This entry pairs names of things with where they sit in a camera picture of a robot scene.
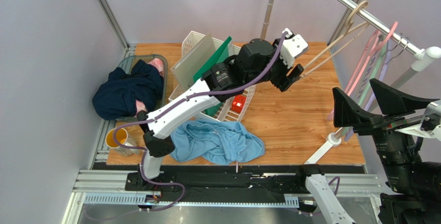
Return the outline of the beige wooden hanger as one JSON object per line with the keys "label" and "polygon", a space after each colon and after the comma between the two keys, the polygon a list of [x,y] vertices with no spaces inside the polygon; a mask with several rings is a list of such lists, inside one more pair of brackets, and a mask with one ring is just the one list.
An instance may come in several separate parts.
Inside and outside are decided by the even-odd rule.
{"label": "beige wooden hanger", "polygon": [[344,23],[344,28],[342,33],[331,43],[328,44],[328,46],[323,49],[320,53],[318,53],[312,60],[310,60],[305,66],[304,69],[306,70],[311,65],[316,64],[316,61],[318,61],[323,55],[325,55],[327,52],[331,52],[331,49],[334,48],[341,40],[345,39],[346,37],[350,36],[353,32],[358,31],[351,39],[348,40],[347,43],[342,45],[336,52],[325,58],[322,62],[316,64],[313,68],[308,70],[307,72],[300,75],[299,79],[302,80],[303,78],[307,77],[309,74],[323,66],[325,63],[327,63],[330,59],[334,58],[335,55],[340,53],[344,48],[346,48],[349,44],[351,44],[355,39],[357,39],[369,26],[370,23],[367,21],[361,22],[355,27],[353,27],[354,21],[353,18],[356,16],[361,10],[365,9],[369,5],[368,1],[362,1],[359,3],[354,10],[351,11],[349,16],[346,18]]}

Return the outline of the light blue shorts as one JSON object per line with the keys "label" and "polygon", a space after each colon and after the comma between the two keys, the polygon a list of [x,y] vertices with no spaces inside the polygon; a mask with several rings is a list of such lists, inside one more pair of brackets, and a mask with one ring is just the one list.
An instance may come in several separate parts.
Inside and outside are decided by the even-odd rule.
{"label": "light blue shorts", "polygon": [[177,162],[198,157],[217,164],[245,163],[266,153],[264,142],[240,122],[197,119],[186,121],[171,133]]}

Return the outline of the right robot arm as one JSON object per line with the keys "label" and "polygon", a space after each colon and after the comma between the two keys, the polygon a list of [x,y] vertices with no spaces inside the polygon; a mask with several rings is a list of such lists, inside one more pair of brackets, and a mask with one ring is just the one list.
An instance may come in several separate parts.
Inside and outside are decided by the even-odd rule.
{"label": "right robot arm", "polygon": [[419,155],[424,139],[440,139],[440,100],[404,93],[371,79],[380,114],[333,91],[335,127],[370,136],[392,195],[380,194],[379,223],[440,223],[440,163]]}

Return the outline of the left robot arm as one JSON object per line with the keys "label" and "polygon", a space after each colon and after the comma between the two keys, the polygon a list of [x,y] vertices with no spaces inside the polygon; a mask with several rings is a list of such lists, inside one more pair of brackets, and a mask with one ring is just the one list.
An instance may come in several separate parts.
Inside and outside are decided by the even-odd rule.
{"label": "left robot arm", "polygon": [[250,86],[270,81],[281,92],[290,88],[304,71],[295,59],[308,50],[300,35],[284,35],[270,43],[253,39],[238,54],[213,65],[193,86],[164,107],[150,113],[139,112],[146,151],[139,164],[145,181],[159,176],[163,158],[174,145],[171,133],[197,113],[239,95]]}

